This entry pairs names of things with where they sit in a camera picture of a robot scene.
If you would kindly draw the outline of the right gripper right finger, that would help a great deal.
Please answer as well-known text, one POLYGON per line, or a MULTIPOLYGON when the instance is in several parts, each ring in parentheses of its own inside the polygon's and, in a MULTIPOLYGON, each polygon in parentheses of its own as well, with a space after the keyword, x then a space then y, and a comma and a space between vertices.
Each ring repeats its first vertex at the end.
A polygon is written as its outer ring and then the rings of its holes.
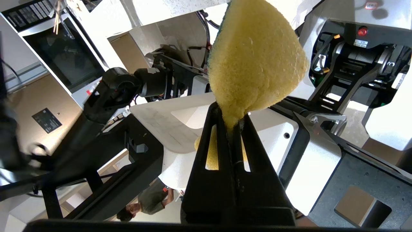
POLYGON ((264 146, 246 115, 233 130, 233 220, 248 226, 295 226, 295 215, 264 146))

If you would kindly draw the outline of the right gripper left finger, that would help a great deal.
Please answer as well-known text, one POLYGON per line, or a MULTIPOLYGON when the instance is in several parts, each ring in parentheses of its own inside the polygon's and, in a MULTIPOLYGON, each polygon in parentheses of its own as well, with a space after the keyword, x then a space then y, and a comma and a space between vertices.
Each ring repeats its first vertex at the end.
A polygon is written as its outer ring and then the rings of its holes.
POLYGON ((236 223, 234 171, 231 144, 216 102, 208 108, 200 144, 181 207, 184 224, 234 225, 236 223), (218 170, 207 170, 212 128, 217 130, 218 170))

